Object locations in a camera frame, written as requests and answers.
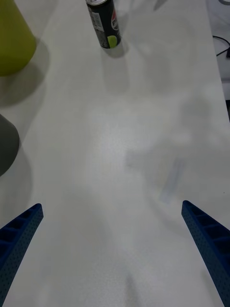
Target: black can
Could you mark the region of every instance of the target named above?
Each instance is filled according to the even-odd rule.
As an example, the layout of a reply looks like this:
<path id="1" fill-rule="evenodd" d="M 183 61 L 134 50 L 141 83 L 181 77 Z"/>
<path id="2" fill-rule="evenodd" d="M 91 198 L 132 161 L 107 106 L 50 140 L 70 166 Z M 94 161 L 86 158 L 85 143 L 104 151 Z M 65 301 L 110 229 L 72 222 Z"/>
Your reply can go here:
<path id="1" fill-rule="evenodd" d="M 113 0 L 86 0 L 86 4 L 100 45 L 106 49 L 116 47 L 121 36 Z"/>

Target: gray object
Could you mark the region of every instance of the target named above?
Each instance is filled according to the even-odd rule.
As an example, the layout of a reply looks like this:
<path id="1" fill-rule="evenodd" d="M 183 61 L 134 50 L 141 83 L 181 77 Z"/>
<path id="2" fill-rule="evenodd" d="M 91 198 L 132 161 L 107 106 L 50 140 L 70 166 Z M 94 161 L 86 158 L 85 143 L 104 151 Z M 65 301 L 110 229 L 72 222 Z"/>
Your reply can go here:
<path id="1" fill-rule="evenodd" d="M 18 148 L 19 135 L 17 129 L 0 114 L 0 176 L 14 162 Z"/>

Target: white table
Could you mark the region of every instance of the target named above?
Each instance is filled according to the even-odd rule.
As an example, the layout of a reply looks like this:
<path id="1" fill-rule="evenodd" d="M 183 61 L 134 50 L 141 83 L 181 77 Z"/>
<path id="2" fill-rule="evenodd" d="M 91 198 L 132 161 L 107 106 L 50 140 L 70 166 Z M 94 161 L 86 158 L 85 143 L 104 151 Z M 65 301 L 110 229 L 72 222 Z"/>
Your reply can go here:
<path id="1" fill-rule="evenodd" d="M 0 226 L 37 202 L 45 217 L 4 307 L 221 306 L 181 217 L 188 199 L 230 227 L 205 1 L 116 3 L 123 46 L 110 55 L 83 0 L 18 5 L 40 42 L 1 81 L 22 147 L 0 178 Z"/>

